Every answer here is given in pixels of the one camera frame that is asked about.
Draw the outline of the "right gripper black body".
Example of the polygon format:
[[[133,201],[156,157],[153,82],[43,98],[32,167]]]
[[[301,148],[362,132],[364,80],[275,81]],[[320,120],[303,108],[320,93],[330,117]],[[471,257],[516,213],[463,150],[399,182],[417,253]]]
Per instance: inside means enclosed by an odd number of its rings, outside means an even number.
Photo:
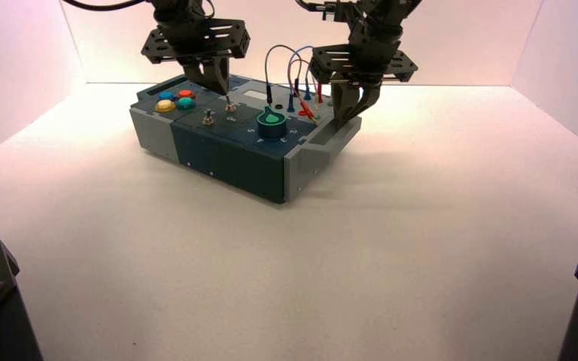
[[[309,63],[319,83],[334,83],[338,74],[351,82],[407,82],[418,66],[399,49],[399,44],[337,44],[316,47]]]

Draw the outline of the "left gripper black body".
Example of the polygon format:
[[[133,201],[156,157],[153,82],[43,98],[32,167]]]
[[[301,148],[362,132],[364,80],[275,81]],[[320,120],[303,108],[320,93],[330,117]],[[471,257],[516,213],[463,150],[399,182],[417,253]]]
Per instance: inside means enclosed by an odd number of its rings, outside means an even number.
[[[141,54],[153,64],[184,59],[245,57],[251,36],[242,20],[204,19],[182,23],[159,23]]]

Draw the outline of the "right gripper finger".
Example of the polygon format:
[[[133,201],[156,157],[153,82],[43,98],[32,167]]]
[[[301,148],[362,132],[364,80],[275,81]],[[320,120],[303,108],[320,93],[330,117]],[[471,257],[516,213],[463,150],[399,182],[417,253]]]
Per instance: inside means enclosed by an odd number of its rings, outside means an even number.
[[[363,113],[368,108],[372,107],[379,99],[381,92],[381,84],[363,84],[362,95],[357,101],[357,104],[352,108],[351,118],[355,118]]]
[[[331,84],[331,99],[333,103],[333,124],[341,129],[349,120],[349,113],[358,101],[358,86],[349,82]]]

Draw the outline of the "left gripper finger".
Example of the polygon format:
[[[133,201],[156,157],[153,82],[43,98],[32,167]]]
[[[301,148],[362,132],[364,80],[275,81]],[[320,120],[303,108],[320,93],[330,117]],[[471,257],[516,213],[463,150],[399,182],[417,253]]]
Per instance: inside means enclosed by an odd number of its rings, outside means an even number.
[[[206,63],[209,60],[210,59],[205,59],[201,62],[195,61],[184,64],[185,77],[189,81],[208,89],[206,87],[208,85],[208,81],[206,80]]]
[[[229,91],[229,59],[214,57],[206,63],[206,80],[208,89],[225,96]]]

